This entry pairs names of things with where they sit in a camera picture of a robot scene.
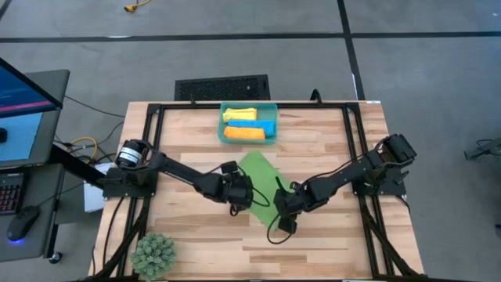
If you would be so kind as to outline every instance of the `orange sponge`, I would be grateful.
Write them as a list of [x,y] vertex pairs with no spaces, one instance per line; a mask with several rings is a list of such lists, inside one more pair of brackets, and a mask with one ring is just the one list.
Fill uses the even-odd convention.
[[263,128],[236,128],[226,126],[225,137],[234,139],[264,139],[265,130]]

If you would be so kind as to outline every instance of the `succulent plant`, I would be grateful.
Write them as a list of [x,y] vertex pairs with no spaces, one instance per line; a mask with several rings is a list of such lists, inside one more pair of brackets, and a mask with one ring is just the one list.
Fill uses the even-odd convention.
[[131,255],[132,268],[141,279],[155,280],[171,270],[175,256],[174,240],[161,233],[148,233]]

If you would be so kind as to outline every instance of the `wooden table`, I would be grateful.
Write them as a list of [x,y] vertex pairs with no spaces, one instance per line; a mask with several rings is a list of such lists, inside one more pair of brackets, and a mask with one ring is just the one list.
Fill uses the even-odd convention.
[[[148,103],[129,103],[120,145],[141,139]],[[388,135],[379,103],[360,102],[369,148]],[[358,140],[354,118],[352,126]],[[156,120],[150,137],[153,138]],[[281,109],[278,139],[271,146],[221,144],[217,137],[218,110],[167,110],[160,149],[169,157],[202,172],[225,161],[239,161],[247,152],[260,150],[289,180],[337,168],[349,160],[348,141],[341,110]],[[407,207],[396,197],[380,197],[387,235],[400,255],[423,272]],[[102,268],[103,246],[118,199],[107,201],[96,241],[97,271]],[[124,235],[129,199],[118,210],[111,232],[107,259]],[[160,232],[176,241],[178,258],[166,279],[342,279],[370,278],[369,259],[359,203],[351,184],[338,190],[328,204],[297,220],[297,233],[286,243],[272,245],[266,228],[247,211],[229,215],[227,204],[216,204],[166,175],[159,177],[147,232]],[[277,231],[275,240],[286,234]],[[384,261],[376,242],[380,272]],[[135,243],[129,248],[135,250]],[[131,274],[130,263],[125,274]]]

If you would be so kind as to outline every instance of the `blue sponge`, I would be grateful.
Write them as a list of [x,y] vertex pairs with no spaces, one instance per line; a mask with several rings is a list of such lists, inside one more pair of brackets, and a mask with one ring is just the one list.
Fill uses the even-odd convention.
[[275,135],[275,121],[228,121],[228,126],[263,128],[266,137]]

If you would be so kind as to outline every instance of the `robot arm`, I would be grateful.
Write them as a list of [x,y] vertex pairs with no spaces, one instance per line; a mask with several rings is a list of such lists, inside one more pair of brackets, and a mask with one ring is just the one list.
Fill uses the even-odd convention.
[[399,173],[400,168],[410,165],[416,152],[402,135],[392,135],[381,140],[375,149],[363,154],[354,161],[338,170],[316,175],[302,184],[293,183],[294,192],[289,193],[279,183],[273,202],[279,212],[279,228],[290,234],[296,232],[297,215],[311,212],[334,196],[339,188],[352,181],[361,181],[365,190],[377,191],[388,182],[388,172],[398,170],[398,180],[402,181],[405,174]]
[[[150,159],[142,164],[142,159],[148,154]],[[251,178],[240,174],[235,161],[222,164],[222,174],[202,173],[153,150],[151,145],[142,140],[133,139],[124,143],[115,163],[129,175],[141,175],[148,171],[162,172],[193,186],[198,193],[214,202],[229,202],[239,210],[252,205],[254,195]]]

